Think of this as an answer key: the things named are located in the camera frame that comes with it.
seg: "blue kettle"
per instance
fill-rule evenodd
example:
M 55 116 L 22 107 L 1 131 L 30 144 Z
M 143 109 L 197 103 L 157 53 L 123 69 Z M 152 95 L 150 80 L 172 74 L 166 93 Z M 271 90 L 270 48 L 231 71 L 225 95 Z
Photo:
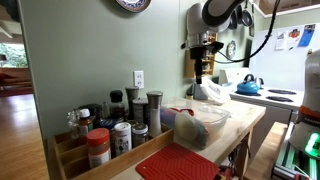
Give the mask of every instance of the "blue kettle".
M 260 87 L 255 82 L 252 74 L 246 75 L 244 81 L 239 83 L 237 86 L 237 93 L 243 95 L 256 95 Z

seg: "wooden floor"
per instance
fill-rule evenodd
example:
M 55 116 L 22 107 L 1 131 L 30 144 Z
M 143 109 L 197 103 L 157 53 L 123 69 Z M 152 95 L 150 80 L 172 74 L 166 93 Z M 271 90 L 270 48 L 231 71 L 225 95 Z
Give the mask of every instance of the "wooden floor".
M 0 98 L 0 179 L 49 179 L 32 94 Z
M 275 122 L 268 136 L 250 164 L 245 178 L 250 180 L 271 179 L 273 164 L 277 161 L 282 138 L 287 131 L 287 125 Z

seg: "window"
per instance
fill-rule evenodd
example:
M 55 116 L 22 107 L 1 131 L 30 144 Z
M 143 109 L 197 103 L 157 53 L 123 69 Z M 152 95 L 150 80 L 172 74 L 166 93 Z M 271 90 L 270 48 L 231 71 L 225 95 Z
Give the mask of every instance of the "window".
M 26 51 L 23 44 L 0 43 L 0 54 L 7 57 L 3 67 L 28 67 Z

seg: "kettle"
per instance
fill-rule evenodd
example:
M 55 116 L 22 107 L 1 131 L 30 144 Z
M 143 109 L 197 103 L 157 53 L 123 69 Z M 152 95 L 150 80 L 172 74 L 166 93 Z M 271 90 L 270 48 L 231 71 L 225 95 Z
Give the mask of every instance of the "kettle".
M 256 84 L 259 86 L 260 89 L 263 89 L 263 85 L 264 85 L 264 82 L 263 82 L 263 79 L 262 78 L 257 78 L 255 79 L 255 82 Z
M 237 93 L 244 95 L 255 95 L 259 89 L 260 87 L 255 82 L 252 74 L 246 75 L 244 81 L 237 85 Z

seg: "wooden countertop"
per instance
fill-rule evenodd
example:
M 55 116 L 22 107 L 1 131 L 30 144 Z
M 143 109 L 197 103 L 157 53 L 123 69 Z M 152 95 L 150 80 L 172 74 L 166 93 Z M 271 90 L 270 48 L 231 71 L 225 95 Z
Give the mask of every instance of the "wooden countertop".
M 222 106 L 217 106 L 217 108 L 227 110 L 231 113 L 231 117 L 227 120 L 221 138 L 204 150 L 196 148 L 177 136 L 174 137 L 174 141 L 216 164 L 221 164 L 228 154 L 232 152 L 240 141 L 253 129 L 255 124 L 264 116 L 266 108 L 234 100 L 230 100 Z M 137 164 L 139 164 L 139 162 L 112 179 L 142 179 L 140 174 L 135 170 Z

